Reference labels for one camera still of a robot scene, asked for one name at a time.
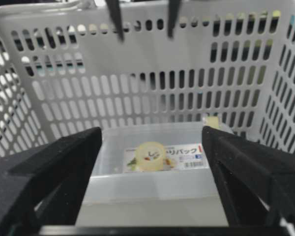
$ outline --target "clear tape roll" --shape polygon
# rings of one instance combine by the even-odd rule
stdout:
[[[158,142],[145,142],[135,152],[137,166],[141,171],[161,171],[164,169],[166,150]]]

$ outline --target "plastic food container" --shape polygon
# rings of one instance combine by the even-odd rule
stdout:
[[[224,124],[220,127],[232,132]],[[90,178],[78,224],[166,225],[173,223],[171,215],[177,214],[174,221],[178,225],[225,225],[226,218],[205,154],[203,150],[194,151],[202,147],[202,128],[202,122],[183,122],[103,131],[103,145]],[[134,149],[151,141],[164,145],[167,156],[176,158],[175,169],[129,173],[131,169],[127,169],[125,164],[134,156]],[[199,159],[190,160],[193,156]],[[178,165],[179,159],[183,159],[181,163],[184,165]],[[186,163],[201,165],[190,166]],[[89,218],[92,212],[105,211],[106,207],[108,212],[113,209],[117,212],[109,216],[110,221],[96,216]],[[127,219],[120,217],[123,214],[127,215]],[[167,220],[156,222],[156,215],[166,216]]]

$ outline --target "black metal bar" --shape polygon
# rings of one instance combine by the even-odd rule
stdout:
[[[178,18],[181,0],[169,0],[168,2],[167,35],[169,38],[173,38],[174,27]]]
[[[278,224],[279,217],[283,216],[295,225],[294,155],[207,126],[203,128],[202,137],[206,156],[222,198],[225,197],[225,189],[229,191],[230,187],[227,186],[227,181],[224,184],[219,183],[221,179],[216,170],[225,169],[228,175],[233,175],[233,178],[238,180],[236,191],[229,191],[229,196],[226,196],[228,199],[222,199],[222,202],[225,203],[236,195],[236,198],[240,197],[242,186],[245,185],[252,195],[260,197],[269,205],[270,214],[265,223]],[[230,208],[224,206],[224,210],[229,211]],[[226,215],[234,213],[238,213],[235,207]]]
[[[94,128],[1,159],[0,236],[11,233],[17,225],[25,226],[26,232],[37,231],[40,222],[34,207],[57,186],[60,186],[58,191],[49,198],[39,216],[44,222],[49,222],[48,217],[55,219],[56,215],[60,218],[58,222],[75,222],[101,140],[100,129]],[[70,195],[64,199],[72,206],[64,207],[61,203],[65,194]]]
[[[32,236],[287,236],[281,227],[74,227],[45,226]]]
[[[123,35],[122,16],[121,16],[119,0],[106,0],[106,4],[109,10],[110,18],[112,19],[116,27],[118,37],[120,41],[123,42],[124,35]]]

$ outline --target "small yellow object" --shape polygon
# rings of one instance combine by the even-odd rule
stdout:
[[[214,129],[220,129],[218,117],[207,117],[206,125]]]
[[[145,142],[136,149],[135,158],[141,171],[161,171],[164,169],[166,150],[158,142]]]

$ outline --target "clear plastic container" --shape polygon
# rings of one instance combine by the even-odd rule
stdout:
[[[220,124],[220,127],[232,132],[224,124]],[[201,169],[123,172],[124,151],[127,148],[136,148],[150,141],[164,146],[200,144],[202,128],[202,122],[185,122],[104,130],[103,145],[77,224],[226,225],[225,214],[206,158]],[[98,217],[100,212],[100,215],[110,212],[109,221],[105,217]],[[159,216],[166,219],[158,221]]]

